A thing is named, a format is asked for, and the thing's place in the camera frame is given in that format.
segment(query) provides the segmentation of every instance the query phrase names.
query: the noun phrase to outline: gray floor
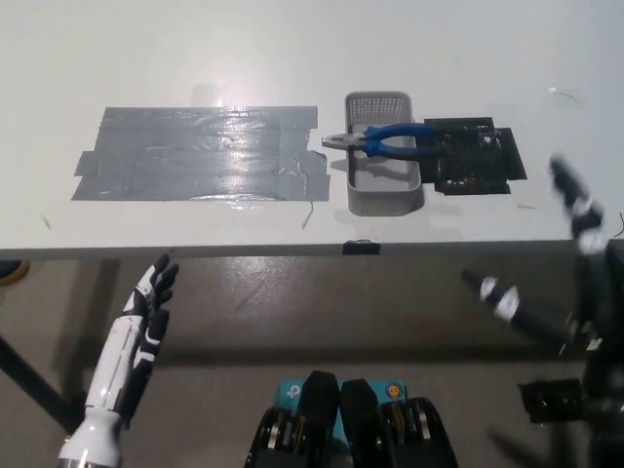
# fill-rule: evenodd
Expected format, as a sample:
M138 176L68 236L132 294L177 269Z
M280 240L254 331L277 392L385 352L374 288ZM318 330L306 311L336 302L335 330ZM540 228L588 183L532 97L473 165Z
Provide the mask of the gray floor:
M149 259L35 262L0 290L0 331L64 394L88 382L104 334ZM127 467L241 467L281 378L313 369L402 378L437 405L462 467L526 466L493 443L548 460L517 384L579 375L577 363L493 321L458 281L463 266L573 305L566 254L186 259L162 359L123 434ZM0 457L53 466L63 433L0 374ZM570 426L579 460L585 430Z

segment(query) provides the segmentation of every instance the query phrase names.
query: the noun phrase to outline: white robotic hand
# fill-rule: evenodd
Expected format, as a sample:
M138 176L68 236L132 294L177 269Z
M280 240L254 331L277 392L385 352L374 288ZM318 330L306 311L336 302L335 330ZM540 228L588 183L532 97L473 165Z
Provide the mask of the white robotic hand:
M89 388L85 420L58 456L58 468L119 468L119 434L137 410L169 323L177 265L151 265L113 323Z

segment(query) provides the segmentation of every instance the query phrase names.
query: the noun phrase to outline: blue-handled pliers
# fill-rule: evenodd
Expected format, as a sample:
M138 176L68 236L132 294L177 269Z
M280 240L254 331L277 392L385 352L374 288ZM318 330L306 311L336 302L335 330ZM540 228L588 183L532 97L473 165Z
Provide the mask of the blue-handled pliers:
M427 156L440 157L449 155L449 151L442 146L423 148L400 147L390 146L382 143L382 141L390 137L433 137L440 133L445 134L448 132L426 124L394 124L386 127L368 127L363 133L359 134L324 136L322 144L326 148L333 149L359 149L369 157L382 156L400 161L417 161Z

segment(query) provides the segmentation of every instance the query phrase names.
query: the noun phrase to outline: gray tray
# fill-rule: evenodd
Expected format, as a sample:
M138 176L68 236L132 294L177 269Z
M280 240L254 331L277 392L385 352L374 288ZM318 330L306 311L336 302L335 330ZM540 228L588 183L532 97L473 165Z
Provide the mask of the gray tray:
M405 93L351 93L346 101L347 132L411 122L411 99ZM413 136L384 140L394 146L415 146ZM418 163L369 158L362 151L347 152L349 210L358 216L401 216L424 205Z

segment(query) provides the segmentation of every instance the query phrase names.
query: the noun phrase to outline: duct tape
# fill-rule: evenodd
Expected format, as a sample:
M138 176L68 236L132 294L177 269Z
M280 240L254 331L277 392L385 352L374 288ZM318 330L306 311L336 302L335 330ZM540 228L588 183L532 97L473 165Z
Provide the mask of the duct tape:
M316 107L107 108L74 200L329 200Z

